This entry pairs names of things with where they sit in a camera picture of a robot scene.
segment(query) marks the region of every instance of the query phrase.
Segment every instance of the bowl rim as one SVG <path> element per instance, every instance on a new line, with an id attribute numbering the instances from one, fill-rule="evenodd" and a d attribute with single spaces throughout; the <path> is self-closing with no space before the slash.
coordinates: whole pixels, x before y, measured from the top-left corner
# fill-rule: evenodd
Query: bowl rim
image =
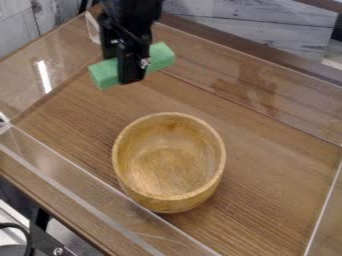
<path id="1" fill-rule="evenodd" d="M 181 195 L 171 195 L 171 196 L 155 196 L 150 193 L 145 193 L 142 191 L 138 191 L 137 189 L 134 189 L 130 185 L 129 182 L 126 181 L 126 179 L 122 177 L 121 175 L 121 171 L 118 172 L 118 170 L 121 170 L 119 167 L 119 161 L 118 161 L 118 151 L 119 151 L 119 146 L 122 144 L 122 140 L 123 137 L 126 135 L 126 133 L 129 132 L 129 130 L 131 130 L 131 128 L 134 126 L 137 126 L 139 123 L 145 122 L 146 120 L 159 117 L 159 116 L 178 116 L 178 117 L 183 117 L 183 118 L 189 118 L 193 121 L 195 121 L 197 123 L 199 123 L 202 126 L 206 127 L 206 129 L 211 132 L 211 134 L 214 135 L 214 138 L 217 140 L 218 146 L 219 146 L 219 152 L 221 152 L 221 157 L 219 157 L 219 165 L 215 171 L 215 175 L 211 177 L 211 179 L 209 180 L 209 182 L 202 185 L 199 188 L 197 188 L 194 191 L 187 192 L 185 194 Z M 126 126 L 126 128 L 122 130 L 115 143 L 114 143 L 114 147 L 112 147 L 112 165 L 114 165 L 114 171 L 118 175 L 118 178 L 121 180 L 121 183 L 125 183 L 125 186 L 127 186 L 130 188 L 130 190 L 133 190 L 137 194 L 142 195 L 145 198 L 150 198 L 154 200 L 161 200 L 161 201 L 179 201 L 179 200 L 185 200 L 189 198 L 194 198 L 197 197 L 199 194 L 205 193 L 221 180 L 221 177 L 223 175 L 225 172 L 225 167 L 226 167 L 226 146 L 222 140 L 221 135 L 218 134 L 218 132 L 215 131 L 215 129 L 211 127 L 211 125 L 203 121 L 202 119 L 199 119 L 198 117 L 189 115 L 189 114 L 183 114 L 179 112 L 162 112 L 162 113 L 155 113 L 155 114 L 150 114 L 145 117 L 141 117 L 139 119 L 137 119 L 133 123 L 129 124 L 129 126 Z"/>

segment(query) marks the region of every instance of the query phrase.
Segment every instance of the wooden bowl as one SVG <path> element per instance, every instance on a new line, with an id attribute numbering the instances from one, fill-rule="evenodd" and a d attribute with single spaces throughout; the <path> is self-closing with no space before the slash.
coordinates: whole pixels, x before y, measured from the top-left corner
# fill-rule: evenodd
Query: wooden bowl
<path id="1" fill-rule="evenodd" d="M 214 194 L 226 149 L 218 133 L 201 119 L 159 113 L 122 131 L 112 163 L 126 194 L 151 211 L 177 213 L 201 205 Z"/>

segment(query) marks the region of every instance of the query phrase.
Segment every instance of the wooden table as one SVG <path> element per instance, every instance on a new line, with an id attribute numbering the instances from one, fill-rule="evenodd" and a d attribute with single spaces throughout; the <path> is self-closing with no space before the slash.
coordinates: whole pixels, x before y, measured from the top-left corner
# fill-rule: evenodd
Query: wooden table
<path id="1" fill-rule="evenodd" d="M 177 64 L 130 86 L 96 89 L 87 65 L 100 49 L 82 16 L 0 63 L 0 111 L 19 141 L 0 151 L 2 175 L 110 255 L 155 252 L 125 235 L 122 225 L 141 219 L 149 221 L 135 234 L 167 255 L 304 255 L 312 238 L 320 245 L 312 255 L 328 247 L 325 255 L 341 255 L 338 218 L 330 223 L 338 235 L 326 228 L 324 239 L 313 236 L 341 164 L 341 72 L 173 16 L 163 23 L 155 40 L 174 49 Z M 190 246 L 179 231 L 154 235 L 155 223 L 166 223 L 150 222 L 150 213 L 119 216 L 131 204 L 111 196 L 112 187 L 121 190 L 115 138 L 137 118 L 163 111 L 206 120 L 227 147 L 213 199 L 162 215 L 198 241 Z M 26 160 L 15 161 L 11 150 Z"/>

